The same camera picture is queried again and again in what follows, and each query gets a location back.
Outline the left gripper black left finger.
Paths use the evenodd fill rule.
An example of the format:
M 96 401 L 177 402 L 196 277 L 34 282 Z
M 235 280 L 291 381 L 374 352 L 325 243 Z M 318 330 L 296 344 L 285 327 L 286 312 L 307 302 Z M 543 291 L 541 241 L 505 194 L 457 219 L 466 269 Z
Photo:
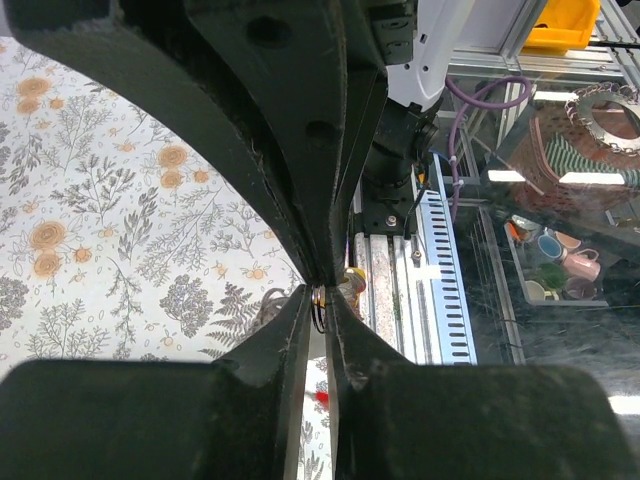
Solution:
M 33 360 L 1 384 L 5 479 L 293 479 L 311 291 L 211 363 Z

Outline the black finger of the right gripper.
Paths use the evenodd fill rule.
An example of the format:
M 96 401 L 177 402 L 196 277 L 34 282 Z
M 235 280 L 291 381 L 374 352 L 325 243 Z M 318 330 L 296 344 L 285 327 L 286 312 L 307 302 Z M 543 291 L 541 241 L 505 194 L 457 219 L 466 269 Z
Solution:
M 215 167 L 311 285 L 344 261 L 336 1 L 8 1 L 14 37 L 102 83 Z
M 329 283 L 342 278 L 349 209 L 387 92 L 384 59 L 373 34 L 369 3 L 342 1 L 340 6 L 346 34 L 346 99 L 341 159 L 329 210 Z

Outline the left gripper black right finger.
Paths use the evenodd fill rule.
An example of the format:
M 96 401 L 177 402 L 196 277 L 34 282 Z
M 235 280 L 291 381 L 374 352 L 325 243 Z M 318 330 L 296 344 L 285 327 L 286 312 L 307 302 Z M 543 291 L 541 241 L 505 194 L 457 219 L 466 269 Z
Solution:
M 565 366 L 417 365 L 326 293 L 338 479 L 635 479 L 604 390 Z

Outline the steel key holder red handle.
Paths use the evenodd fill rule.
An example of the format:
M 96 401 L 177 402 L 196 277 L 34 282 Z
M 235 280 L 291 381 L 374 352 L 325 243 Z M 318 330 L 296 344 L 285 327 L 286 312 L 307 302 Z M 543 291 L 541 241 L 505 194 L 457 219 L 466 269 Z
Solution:
M 254 334 L 272 320 L 276 319 L 288 302 L 289 298 L 285 295 L 284 290 L 280 288 L 269 289 L 262 298 L 256 317 L 248 330 L 248 334 Z M 306 346 L 312 337 L 312 327 L 309 325 L 306 317 L 299 313 L 295 315 L 294 320 L 296 321 L 295 330 L 298 331 L 296 335 L 297 343 Z M 306 346 L 306 349 L 307 352 L 310 352 L 309 347 Z M 321 390 L 306 391 L 305 395 L 315 401 L 322 409 L 329 409 L 329 394 L 327 392 Z

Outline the key with yellow tag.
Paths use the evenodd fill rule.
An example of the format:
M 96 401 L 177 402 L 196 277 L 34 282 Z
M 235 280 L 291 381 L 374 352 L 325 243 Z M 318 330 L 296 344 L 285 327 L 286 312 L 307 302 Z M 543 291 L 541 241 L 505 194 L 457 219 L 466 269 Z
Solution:
M 359 300 L 361 294 L 366 290 L 366 286 L 366 274 L 357 267 L 347 267 L 344 270 L 341 282 L 337 286 L 358 318 L 361 317 Z

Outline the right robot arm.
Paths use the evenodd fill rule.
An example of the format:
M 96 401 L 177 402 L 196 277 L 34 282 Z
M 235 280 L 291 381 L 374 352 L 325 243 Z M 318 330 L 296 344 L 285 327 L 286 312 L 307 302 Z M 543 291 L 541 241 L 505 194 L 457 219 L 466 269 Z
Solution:
M 7 1 L 14 38 L 207 160 L 333 285 L 382 114 L 441 95 L 467 1 Z

